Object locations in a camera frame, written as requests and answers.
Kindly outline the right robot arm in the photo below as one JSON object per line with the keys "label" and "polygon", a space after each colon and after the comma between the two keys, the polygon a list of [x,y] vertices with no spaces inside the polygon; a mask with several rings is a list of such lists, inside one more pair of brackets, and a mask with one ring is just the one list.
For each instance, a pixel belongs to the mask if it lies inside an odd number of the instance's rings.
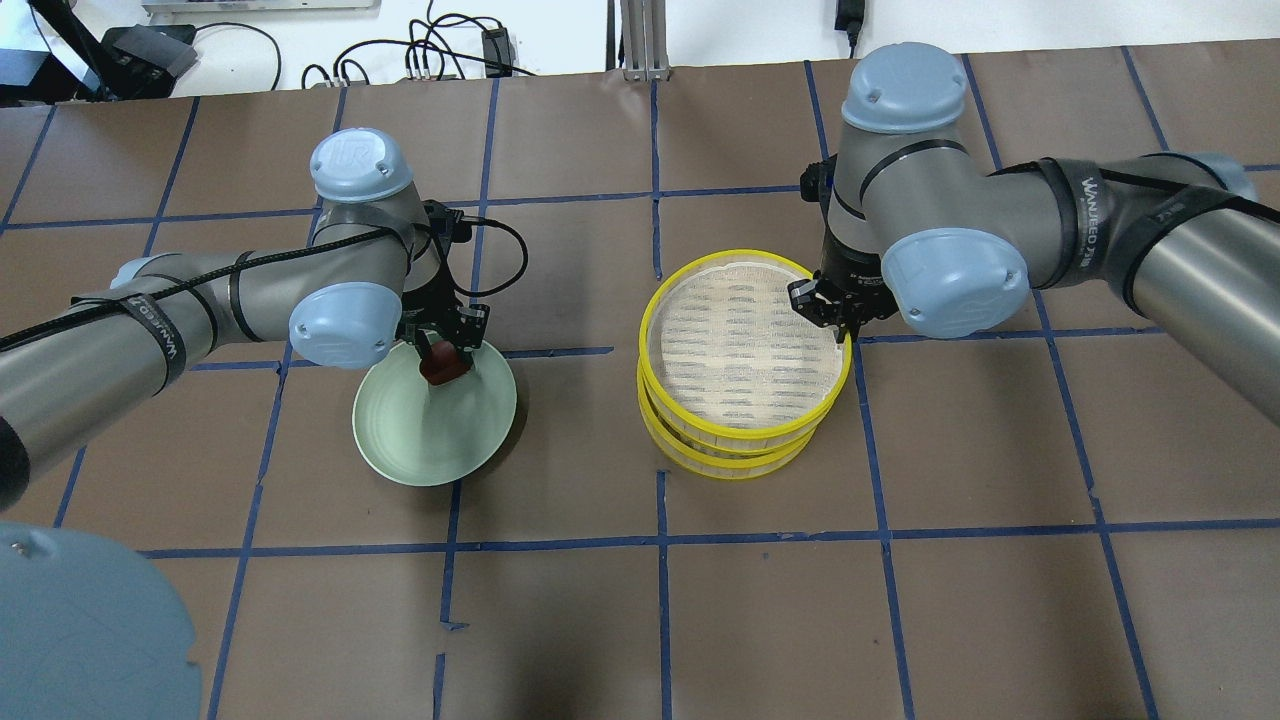
{"label": "right robot arm", "polygon": [[820,265],[791,307],[837,341],[900,315],[918,334],[988,331],[1036,290],[1102,281],[1271,419],[1279,413],[1277,210],[1215,152],[1110,165],[1042,158],[982,174],[957,136],[961,61],[929,44],[852,69],[838,151],[803,197]]}

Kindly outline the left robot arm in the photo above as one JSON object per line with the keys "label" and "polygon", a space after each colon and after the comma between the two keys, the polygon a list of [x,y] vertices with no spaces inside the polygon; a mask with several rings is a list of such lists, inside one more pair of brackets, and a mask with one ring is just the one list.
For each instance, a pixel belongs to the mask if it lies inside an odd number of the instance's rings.
{"label": "left robot arm", "polygon": [[306,249],[164,252],[110,287],[3,337],[3,506],[220,347],[287,342],[320,366],[366,369],[399,342],[468,369],[490,316],[448,258],[476,217],[421,199],[401,146],[348,128],[308,161],[323,210]]}

